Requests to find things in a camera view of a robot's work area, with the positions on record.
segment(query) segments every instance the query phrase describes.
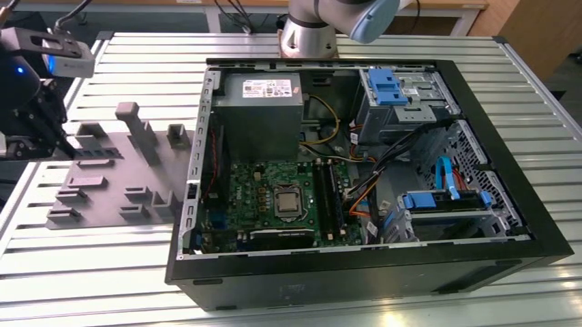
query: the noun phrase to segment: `motherboard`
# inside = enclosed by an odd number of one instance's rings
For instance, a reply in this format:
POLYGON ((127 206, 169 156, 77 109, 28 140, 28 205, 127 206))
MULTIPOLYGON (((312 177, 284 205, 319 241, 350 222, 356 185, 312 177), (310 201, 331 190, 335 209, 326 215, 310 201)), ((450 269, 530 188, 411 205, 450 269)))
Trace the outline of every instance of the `motherboard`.
POLYGON ((310 240, 308 247, 359 245, 359 222, 344 221, 339 198, 350 186, 343 162, 232 164, 227 212, 209 214, 217 229, 212 238, 216 251, 244 251, 251 238, 263 238, 266 243, 272 239, 310 240))

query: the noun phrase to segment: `blue led light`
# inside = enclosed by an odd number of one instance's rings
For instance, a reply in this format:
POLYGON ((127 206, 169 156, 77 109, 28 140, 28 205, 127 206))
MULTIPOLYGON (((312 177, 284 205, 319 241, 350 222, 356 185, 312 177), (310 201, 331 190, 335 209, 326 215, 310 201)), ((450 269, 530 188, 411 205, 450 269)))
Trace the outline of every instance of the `blue led light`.
POLYGON ((48 56, 48 72, 53 73, 55 70, 55 57, 48 56))

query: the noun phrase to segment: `ram slot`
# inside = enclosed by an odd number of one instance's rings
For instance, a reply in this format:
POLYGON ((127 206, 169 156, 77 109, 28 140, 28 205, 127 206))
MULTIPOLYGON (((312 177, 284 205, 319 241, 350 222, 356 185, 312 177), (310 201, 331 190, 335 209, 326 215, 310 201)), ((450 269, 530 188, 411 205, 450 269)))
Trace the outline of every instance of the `ram slot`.
POLYGON ((335 177, 334 165, 326 165, 326 179, 328 180, 330 185, 330 194, 328 196, 332 199, 332 222, 334 222, 334 235, 343 236, 346 235, 344 230, 344 210, 342 208, 342 196, 338 188, 338 178, 335 177))
POLYGON ((318 201, 318 220, 323 239, 332 240, 334 235, 346 234, 340 194, 335 181, 332 165, 316 163, 312 169, 315 200, 318 201))

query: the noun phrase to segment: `cpu socket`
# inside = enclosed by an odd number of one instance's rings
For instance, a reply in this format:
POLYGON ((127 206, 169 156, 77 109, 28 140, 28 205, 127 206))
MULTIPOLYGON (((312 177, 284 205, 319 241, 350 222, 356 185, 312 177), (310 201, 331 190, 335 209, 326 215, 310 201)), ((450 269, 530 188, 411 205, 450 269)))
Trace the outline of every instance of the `cpu socket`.
POLYGON ((272 189, 275 196, 275 217, 290 223, 303 214, 303 199, 300 187, 279 185, 272 189))

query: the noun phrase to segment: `white table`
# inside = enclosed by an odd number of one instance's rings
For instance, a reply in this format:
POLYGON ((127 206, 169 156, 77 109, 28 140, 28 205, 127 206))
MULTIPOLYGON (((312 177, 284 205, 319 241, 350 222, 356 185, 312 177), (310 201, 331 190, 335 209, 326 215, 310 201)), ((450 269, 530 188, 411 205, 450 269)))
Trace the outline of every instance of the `white table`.
MULTIPOLYGON (((68 12, 75 8, 76 4, 63 3, 27 3, 23 1, 19 4, 19 10, 36 12, 68 12)), ((475 22, 479 11, 483 9, 480 5, 470 5, 463 9, 420 9, 422 17, 455 17, 456 23, 451 31, 451 36, 466 36, 470 32, 472 23, 475 22)), ((235 9, 223 5, 223 9, 228 13, 236 13, 235 9)), ((250 14, 286 14, 287 7, 284 6, 244 6, 250 14)), ((220 33, 220 10, 215 5, 121 5, 93 3, 84 9, 85 12, 197 12, 204 13, 208 23, 208 32, 220 33)), ((416 16, 416 9, 403 9, 396 16, 416 16)))
MULTIPOLYGON (((581 128, 508 46, 490 38, 339 37, 344 58, 456 62, 476 98, 577 254, 470 294, 205 313, 164 284, 169 225, 51 231, 49 205, 68 163, 31 163, 0 215, 0 327, 116 324, 246 326, 494 326, 582 322, 581 128)), ((92 47, 96 75, 65 103, 79 121, 115 122, 117 102, 140 104, 153 129, 195 128, 208 57, 276 57, 274 35, 117 33, 92 47)))

